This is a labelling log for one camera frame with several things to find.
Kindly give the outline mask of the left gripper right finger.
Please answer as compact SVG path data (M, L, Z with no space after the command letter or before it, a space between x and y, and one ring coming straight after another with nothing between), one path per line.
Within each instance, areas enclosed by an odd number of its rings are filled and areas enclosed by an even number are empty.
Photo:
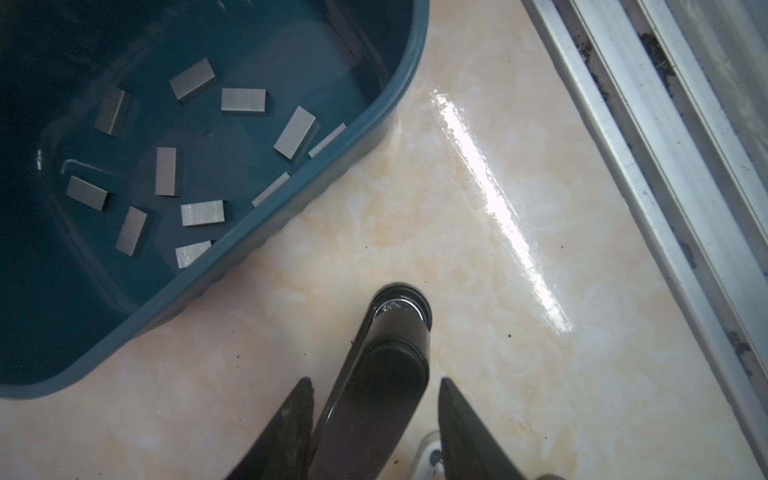
M447 377L440 383L438 423L447 479L525 479Z

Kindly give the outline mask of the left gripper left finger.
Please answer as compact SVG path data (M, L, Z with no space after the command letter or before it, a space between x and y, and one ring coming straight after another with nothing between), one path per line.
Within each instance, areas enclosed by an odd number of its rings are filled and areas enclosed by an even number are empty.
M314 389L301 378L226 479L306 479Z

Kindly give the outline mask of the black stapler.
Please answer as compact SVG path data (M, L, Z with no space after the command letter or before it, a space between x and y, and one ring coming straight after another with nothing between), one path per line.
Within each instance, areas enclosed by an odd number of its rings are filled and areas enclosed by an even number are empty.
M428 386L432 312L392 283L372 298L312 435L309 479L375 479Z

